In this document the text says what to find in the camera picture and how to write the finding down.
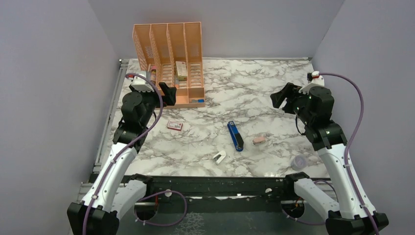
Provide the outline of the red staple box sleeve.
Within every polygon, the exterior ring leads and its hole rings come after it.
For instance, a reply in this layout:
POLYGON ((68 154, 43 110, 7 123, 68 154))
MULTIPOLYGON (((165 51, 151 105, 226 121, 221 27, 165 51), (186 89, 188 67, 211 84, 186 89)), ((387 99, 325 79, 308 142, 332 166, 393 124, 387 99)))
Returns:
POLYGON ((169 121, 167 124, 167 128, 171 130, 181 131, 183 128, 183 123, 176 122, 176 121, 169 121))

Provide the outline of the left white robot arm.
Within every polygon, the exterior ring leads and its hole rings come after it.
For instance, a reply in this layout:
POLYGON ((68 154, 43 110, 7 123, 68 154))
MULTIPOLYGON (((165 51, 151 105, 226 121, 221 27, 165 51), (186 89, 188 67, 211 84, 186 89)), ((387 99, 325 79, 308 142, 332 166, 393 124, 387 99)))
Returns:
POLYGON ((176 104, 175 87, 159 83, 160 91, 131 92, 122 99, 122 119, 114 134, 110 155, 91 189, 79 203, 71 203, 67 215, 75 235, 115 235, 124 214, 139 199, 148 201, 154 188, 147 180, 133 180, 123 189, 119 186, 125 172, 153 128, 148 123, 156 108, 176 104))

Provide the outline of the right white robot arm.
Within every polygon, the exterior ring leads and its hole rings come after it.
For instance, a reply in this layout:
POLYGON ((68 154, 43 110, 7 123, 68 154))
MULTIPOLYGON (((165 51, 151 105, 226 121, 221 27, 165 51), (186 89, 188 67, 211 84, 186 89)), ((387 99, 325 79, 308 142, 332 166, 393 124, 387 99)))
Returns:
POLYGON ((288 199, 304 199, 324 220, 330 235, 377 235, 389 224, 384 213, 368 199, 353 167, 340 125, 331 120, 334 97, 328 88, 314 86, 303 93, 287 83, 270 95, 274 108, 294 114, 305 127, 305 136, 324 163, 337 199, 333 200, 307 176, 287 175, 282 186, 288 199))

